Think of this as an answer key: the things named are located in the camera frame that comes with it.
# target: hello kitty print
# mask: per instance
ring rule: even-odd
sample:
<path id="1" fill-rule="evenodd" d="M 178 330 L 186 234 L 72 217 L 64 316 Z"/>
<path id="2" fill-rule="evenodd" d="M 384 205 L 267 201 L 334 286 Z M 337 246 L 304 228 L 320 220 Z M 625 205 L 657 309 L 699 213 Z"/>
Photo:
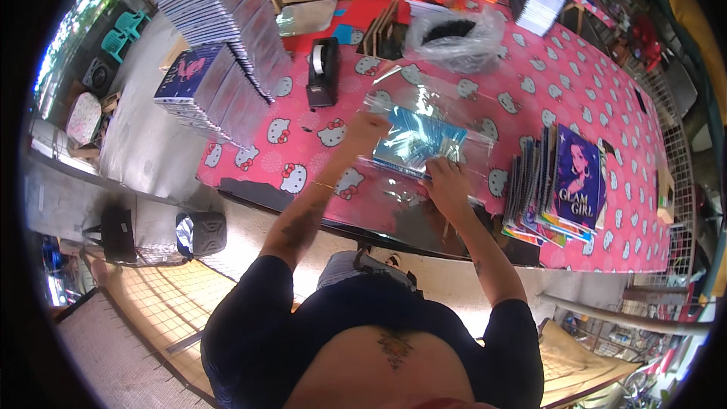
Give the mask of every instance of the hello kitty print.
<path id="1" fill-rule="evenodd" d="M 532 136 L 540 136 L 541 126 L 562 123 L 591 142 L 607 142 L 613 151 L 604 160 L 608 205 L 604 229 L 588 243 L 572 242 L 563 249 L 543 245 L 540 262 L 544 267 L 587 272 L 663 271 L 669 261 L 670 235 L 656 214 L 654 171 L 657 161 L 665 159 L 665 149 L 653 102 L 641 91 L 643 113 L 635 81 L 558 23 L 540 38 L 517 27 L 509 9 L 494 8 L 507 21 L 497 51 L 499 65 L 493 72 L 456 75 L 435 64 L 401 60 L 403 68 L 393 76 L 408 87 L 422 85 L 424 75 L 447 81 L 451 97 L 473 108 L 468 128 L 497 141 L 474 193 L 491 214 L 504 209 L 513 155 Z M 210 141 L 199 160 L 198 179 L 211 186 L 219 186 L 223 178 L 254 181 L 292 196 L 309 186 L 345 139 L 348 121 L 363 104 L 371 82 L 388 71 L 388 62 L 356 54 L 354 45 L 341 45 L 340 50 L 336 106 L 308 109 L 305 56 L 310 48 L 294 52 L 293 70 L 279 82 L 276 102 L 254 146 L 241 150 Z M 372 93 L 387 104 L 406 102 L 388 87 Z M 477 154 L 465 156 L 470 165 L 477 163 Z M 396 180 L 396 191 L 406 196 L 387 194 L 392 191 L 389 180 Z M 348 168 L 334 188 L 326 219 L 392 237 L 396 214 L 402 208 L 418 208 L 426 199 L 416 182 L 361 162 Z"/>

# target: speaker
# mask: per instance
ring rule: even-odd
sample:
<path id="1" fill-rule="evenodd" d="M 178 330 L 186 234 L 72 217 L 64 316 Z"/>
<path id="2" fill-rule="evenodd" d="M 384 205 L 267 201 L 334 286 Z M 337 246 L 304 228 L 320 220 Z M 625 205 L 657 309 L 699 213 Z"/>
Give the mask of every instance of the speaker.
<path id="1" fill-rule="evenodd" d="M 86 70 L 86 75 L 81 82 L 90 89 L 92 94 L 102 98 L 108 94 L 111 81 L 114 80 L 115 76 L 116 71 L 96 57 L 91 61 L 91 65 Z"/>

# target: tattoo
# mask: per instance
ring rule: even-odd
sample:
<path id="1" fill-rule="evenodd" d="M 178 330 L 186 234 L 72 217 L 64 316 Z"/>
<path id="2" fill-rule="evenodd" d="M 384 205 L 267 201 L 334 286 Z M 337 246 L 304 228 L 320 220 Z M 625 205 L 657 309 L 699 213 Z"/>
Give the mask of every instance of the tattoo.
<path id="1" fill-rule="evenodd" d="M 311 204 L 301 215 L 293 218 L 281 231 L 283 237 L 281 245 L 293 250 L 310 246 L 314 242 L 315 233 L 321 229 L 321 218 L 327 205 L 327 200 L 318 201 Z"/>
<path id="2" fill-rule="evenodd" d="M 396 371 L 401 364 L 401 360 L 409 356 L 409 351 L 413 350 L 413 347 L 409 346 L 406 338 L 403 338 L 397 333 L 392 333 L 391 335 L 382 333 L 381 337 L 377 343 L 382 345 L 381 350 L 389 356 L 388 360 L 391 369 Z"/>

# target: teal plastic chair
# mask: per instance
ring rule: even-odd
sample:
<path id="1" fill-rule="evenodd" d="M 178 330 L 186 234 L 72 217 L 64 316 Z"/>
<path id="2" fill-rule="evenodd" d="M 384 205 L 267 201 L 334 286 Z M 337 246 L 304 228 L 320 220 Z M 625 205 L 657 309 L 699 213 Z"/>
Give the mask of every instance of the teal plastic chair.
<path id="1" fill-rule="evenodd" d="M 101 49 L 114 57 L 114 59 L 119 61 L 119 63 L 122 63 L 123 59 L 119 53 L 122 51 L 123 45 L 125 45 L 127 41 L 129 41 L 129 39 L 126 35 L 116 29 L 111 29 L 103 38 L 103 41 L 101 42 Z"/>
<path id="2" fill-rule="evenodd" d="M 126 35 L 132 42 L 138 40 L 141 35 L 137 27 L 144 19 L 151 21 L 151 18 L 146 15 L 143 11 L 139 10 L 136 14 L 131 14 L 128 11 L 124 11 L 118 19 L 116 19 L 116 29 L 120 30 Z"/>

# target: denim shorts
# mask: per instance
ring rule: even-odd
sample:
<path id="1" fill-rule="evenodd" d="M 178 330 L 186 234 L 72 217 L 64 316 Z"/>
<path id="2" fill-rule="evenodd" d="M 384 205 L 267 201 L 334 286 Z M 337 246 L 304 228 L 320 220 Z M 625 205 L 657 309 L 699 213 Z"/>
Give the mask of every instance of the denim shorts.
<path id="1" fill-rule="evenodd" d="M 367 273 L 374 273 L 384 274 L 394 278 L 399 283 L 408 287 L 411 292 L 415 292 L 417 290 L 417 287 L 404 272 L 386 265 L 381 261 L 377 261 L 367 254 L 361 256 L 360 264 L 362 267 L 368 267 L 368 272 L 365 272 L 364 270 L 356 270 L 353 268 L 353 262 L 356 259 L 356 254 L 356 251 L 340 251 L 339 253 L 333 254 L 328 259 L 328 262 L 326 262 L 326 268 L 323 269 L 321 277 L 318 278 L 318 286 L 315 289 L 318 290 L 322 287 L 331 286 L 347 278 L 358 277 L 359 275 L 365 275 Z"/>

